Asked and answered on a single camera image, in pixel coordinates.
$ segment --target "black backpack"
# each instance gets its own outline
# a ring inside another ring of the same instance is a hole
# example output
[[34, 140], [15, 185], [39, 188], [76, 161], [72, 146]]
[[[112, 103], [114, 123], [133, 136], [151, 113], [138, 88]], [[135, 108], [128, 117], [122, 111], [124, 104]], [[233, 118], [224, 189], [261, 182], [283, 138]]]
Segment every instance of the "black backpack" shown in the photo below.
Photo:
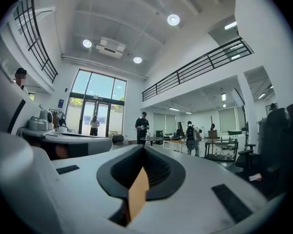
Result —
[[187, 147], [192, 150], [195, 147], [195, 139], [194, 139], [194, 127], [189, 126], [187, 128]]

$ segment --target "black metal railing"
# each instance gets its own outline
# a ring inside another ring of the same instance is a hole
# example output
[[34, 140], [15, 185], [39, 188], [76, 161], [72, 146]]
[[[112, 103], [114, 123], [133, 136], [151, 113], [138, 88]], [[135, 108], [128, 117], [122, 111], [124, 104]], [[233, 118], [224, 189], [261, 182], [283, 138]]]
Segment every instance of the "black metal railing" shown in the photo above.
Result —
[[143, 101], [252, 53], [252, 50], [242, 38], [230, 41], [191, 61], [143, 91]]
[[20, 0], [14, 16], [20, 33], [26, 39], [28, 51], [33, 53], [42, 71], [47, 74], [53, 83], [58, 72], [53, 66], [40, 36], [34, 0]]

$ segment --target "person standing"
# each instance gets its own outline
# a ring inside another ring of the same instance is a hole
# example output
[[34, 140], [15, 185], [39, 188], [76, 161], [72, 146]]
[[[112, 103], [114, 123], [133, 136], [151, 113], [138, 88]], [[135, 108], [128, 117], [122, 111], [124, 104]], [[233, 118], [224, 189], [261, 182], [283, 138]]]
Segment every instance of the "person standing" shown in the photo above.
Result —
[[27, 75], [27, 71], [23, 68], [19, 68], [16, 73], [15, 73], [15, 81], [16, 84], [27, 94], [28, 94], [28, 90], [25, 87], [24, 83], [26, 81], [26, 75]]
[[188, 155], [191, 155], [191, 151], [195, 149], [195, 156], [200, 156], [199, 141], [202, 139], [200, 136], [200, 129], [195, 127], [191, 121], [188, 121], [188, 128], [186, 131]]
[[146, 137], [147, 129], [150, 129], [148, 120], [146, 119], [147, 113], [142, 112], [141, 117], [136, 120], [136, 129], [137, 129], [137, 144], [146, 144], [145, 140], [140, 140], [140, 138]]
[[91, 136], [98, 136], [98, 127], [100, 126], [100, 122], [97, 120], [97, 116], [94, 115], [92, 120], [90, 121], [91, 129], [90, 135]]

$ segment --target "office chair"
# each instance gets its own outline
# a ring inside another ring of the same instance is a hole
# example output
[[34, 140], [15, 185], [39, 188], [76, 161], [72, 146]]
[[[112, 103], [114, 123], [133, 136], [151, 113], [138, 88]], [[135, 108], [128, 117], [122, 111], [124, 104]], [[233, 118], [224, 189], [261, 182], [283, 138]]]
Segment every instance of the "office chair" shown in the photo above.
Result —
[[285, 140], [281, 136], [288, 130], [289, 121], [286, 118], [285, 109], [281, 108], [271, 112], [267, 117], [267, 124], [264, 129], [264, 141], [261, 154], [254, 154], [252, 148], [255, 146], [249, 144], [249, 150], [239, 152], [244, 156], [244, 170], [236, 173], [239, 177], [249, 181], [249, 177], [260, 173], [260, 181], [251, 181], [250, 183], [261, 191], [267, 198], [270, 198], [278, 183], [279, 172], [281, 168], [282, 156], [284, 152]]

